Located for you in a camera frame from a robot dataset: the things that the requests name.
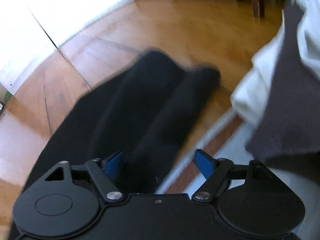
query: white sheet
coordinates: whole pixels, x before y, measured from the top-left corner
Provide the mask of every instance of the white sheet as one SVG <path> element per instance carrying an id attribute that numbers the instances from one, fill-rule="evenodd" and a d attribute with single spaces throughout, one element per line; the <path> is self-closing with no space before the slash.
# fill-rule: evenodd
<path id="1" fill-rule="evenodd" d="M 305 11 L 297 30 L 302 62 L 320 79 L 320 0 L 292 0 Z M 248 123 L 257 126 L 263 116 L 272 77 L 284 41 L 284 24 L 277 35 L 252 57 L 253 68 L 231 95 L 232 107 Z"/>

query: dark gray fabric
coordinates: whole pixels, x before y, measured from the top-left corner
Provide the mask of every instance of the dark gray fabric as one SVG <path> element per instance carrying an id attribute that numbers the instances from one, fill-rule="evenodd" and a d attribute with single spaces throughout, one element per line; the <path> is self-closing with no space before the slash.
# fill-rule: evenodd
<path id="1" fill-rule="evenodd" d="M 302 16 L 297 5 L 284 9 L 284 44 L 268 104 L 246 148 L 261 161 L 320 150 L 320 82 L 300 59 L 297 26 Z"/>

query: green object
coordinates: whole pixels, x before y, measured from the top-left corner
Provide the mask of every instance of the green object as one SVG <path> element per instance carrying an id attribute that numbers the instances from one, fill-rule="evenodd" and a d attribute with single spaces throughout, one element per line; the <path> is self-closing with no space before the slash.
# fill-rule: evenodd
<path id="1" fill-rule="evenodd" d="M 11 96 L 12 94 L 9 91 L 7 91 L 6 94 L 4 95 L 4 103 L 7 103 Z"/>

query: silver screw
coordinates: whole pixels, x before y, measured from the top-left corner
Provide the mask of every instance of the silver screw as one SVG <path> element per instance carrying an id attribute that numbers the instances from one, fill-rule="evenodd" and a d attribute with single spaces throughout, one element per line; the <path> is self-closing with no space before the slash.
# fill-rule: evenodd
<path id="1" fill-rule="evenodd" d="M 107 194 L 107 198 L 110 200 L 119 200 L 122 198 L 122 193 L 119 191 L 111 191 Z"/>
<path id="2" fill-rule="evenodd" d="M 196 193 L 195 197 L 200 200 L 206 200 L 210 197 L 210 194 L 205 191 L 200 191 L 200 192 Z"/>

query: brown stripe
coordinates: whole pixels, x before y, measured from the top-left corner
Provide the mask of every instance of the brown stripe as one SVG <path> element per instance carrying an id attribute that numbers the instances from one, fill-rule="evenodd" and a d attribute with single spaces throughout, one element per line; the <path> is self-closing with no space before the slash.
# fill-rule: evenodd
<path id="1" fill-rule="evenodd" d="M 204 150 L 213 156 L 224 144 L 225 142 L 233 135 L 233 133 L 238 129 L 242 124 L 243 120 L 236 115 L 226 126 L 225 128 L 217 134 Z M 191 162 L 180 174 L 173 184 L 167 189 L 165 194 L 178 194 L 182 193 L 191 181 L 199 174 L 198 168 Z"/>

